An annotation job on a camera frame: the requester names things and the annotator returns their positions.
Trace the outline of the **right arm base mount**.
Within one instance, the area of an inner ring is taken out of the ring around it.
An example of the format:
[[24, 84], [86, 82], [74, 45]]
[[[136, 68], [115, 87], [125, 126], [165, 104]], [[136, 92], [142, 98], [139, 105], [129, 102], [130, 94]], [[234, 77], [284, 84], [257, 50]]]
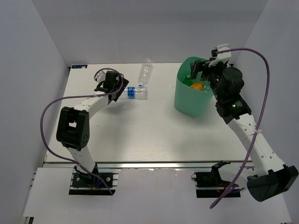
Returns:
[[221, 178], [219, 169], [228, 167], [230, 162], [221, 161], [211, 167], [209, 172], [195, 172], [191, 179], [195, 181], [197, 198], [218, 198], [230, 185], [229, 181]]

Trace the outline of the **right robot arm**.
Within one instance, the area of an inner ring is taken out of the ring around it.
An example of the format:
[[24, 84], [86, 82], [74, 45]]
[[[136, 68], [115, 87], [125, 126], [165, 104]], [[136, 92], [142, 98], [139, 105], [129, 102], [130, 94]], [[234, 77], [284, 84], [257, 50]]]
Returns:
[[275, 154], [259, 130], [260, 122], [254, 121], [250, 107], [240, 95], [244, 86], [242, 72], [214, 58], [208, 61], [196, 60], [190, 63], [190, 67], [191, 79], [201, 73], [200, 79], [209, 84], [216, 98], [218, 114], [247, 150], [244, 162], [236, 174], [230, 162], [221, 161], [212, 166], [208, 180], [197, 180], [198, 186], [206, 183], [216, 186], [227, 184], [211, 207], [231, 192], [242, 189], [248, 189], [259, 202], [288, 191], [299, 172], [295, 166], [287, 166]]

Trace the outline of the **green plastic bottle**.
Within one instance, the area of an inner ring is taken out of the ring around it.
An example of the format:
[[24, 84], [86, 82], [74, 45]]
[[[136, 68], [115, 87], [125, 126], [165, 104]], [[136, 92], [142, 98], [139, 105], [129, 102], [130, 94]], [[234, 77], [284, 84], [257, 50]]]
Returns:
[[191, 86], [193, 84], [193, 81], [191, 80], [191, 76], [187, 75], [182, 81], [182, 83], [185, 84], [186, 86]]

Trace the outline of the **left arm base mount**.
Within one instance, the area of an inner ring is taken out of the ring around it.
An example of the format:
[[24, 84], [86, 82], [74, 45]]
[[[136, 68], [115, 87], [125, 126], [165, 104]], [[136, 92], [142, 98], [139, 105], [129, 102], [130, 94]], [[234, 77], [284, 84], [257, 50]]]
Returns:
[[118, 184], [118, 171], [99, 170], [94, 167], [93, 174], [84, 173], [74, 167], [69, 187], [69, 195], [76, 196], [112, 196]]

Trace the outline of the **clear crushed plastic bottle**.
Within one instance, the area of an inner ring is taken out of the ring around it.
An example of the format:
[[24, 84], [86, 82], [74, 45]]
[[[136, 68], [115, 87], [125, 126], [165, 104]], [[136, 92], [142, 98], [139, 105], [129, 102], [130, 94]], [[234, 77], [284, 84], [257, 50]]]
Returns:
[[154, 68], [153, 61], [150, 58], [146, 58], [142, 63], [142, 67], [139, 73], [139, 77], [138, 77], [139, 86], [144, 86], [147, 84], [147, 82], [150, 79], [150, 75], [152, 74], [153, 68]]

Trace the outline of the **orange juice bottle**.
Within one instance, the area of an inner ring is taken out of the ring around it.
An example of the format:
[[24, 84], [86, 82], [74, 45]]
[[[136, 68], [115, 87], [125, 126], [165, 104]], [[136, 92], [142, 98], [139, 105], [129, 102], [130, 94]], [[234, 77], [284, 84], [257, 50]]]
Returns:
[[195, 89], [195, 90], [199, 90], [199, 91], [203, 91], [204, 90], [204, 83], [203, 82], [196, 82], [193, 83], [190, 87]]

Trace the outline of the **clear bottle blue label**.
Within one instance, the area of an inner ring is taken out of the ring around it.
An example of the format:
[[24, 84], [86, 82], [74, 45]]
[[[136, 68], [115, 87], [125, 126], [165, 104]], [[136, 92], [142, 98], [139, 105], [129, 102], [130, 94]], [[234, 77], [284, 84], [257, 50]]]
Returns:
[[148, 91], [146, 86], [128, 86], [120, 95], [119, 99], [138, 99], [146, 100], [148, 97]]

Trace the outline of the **clear bottle white cap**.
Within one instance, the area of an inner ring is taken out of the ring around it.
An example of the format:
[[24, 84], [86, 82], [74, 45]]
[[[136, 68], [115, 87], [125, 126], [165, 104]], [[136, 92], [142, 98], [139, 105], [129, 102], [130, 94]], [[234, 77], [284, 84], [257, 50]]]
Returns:
[[206, 82], [203, 83], [203, 89], [202, 90], [205, 91], [205, 92], [212, 92], [209, 83], [206, 83]]

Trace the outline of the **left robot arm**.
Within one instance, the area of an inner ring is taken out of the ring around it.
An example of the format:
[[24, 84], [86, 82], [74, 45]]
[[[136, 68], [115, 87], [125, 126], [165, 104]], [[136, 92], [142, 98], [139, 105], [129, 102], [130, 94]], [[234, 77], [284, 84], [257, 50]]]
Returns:
[[90, 119], [102, 108], [117, 101], [129, 81], [123, 74], [109, 70], [95, 76], [98, 83], [93, 95], [88, 96], [74, 107], [63, 107], [60, 112], [56, 139], [65, 147], [74, 161], [76, 170], [83, 175], [88, 186], [98, 183], [99, 175], [96, 162], [88, 149], [90, 139]]

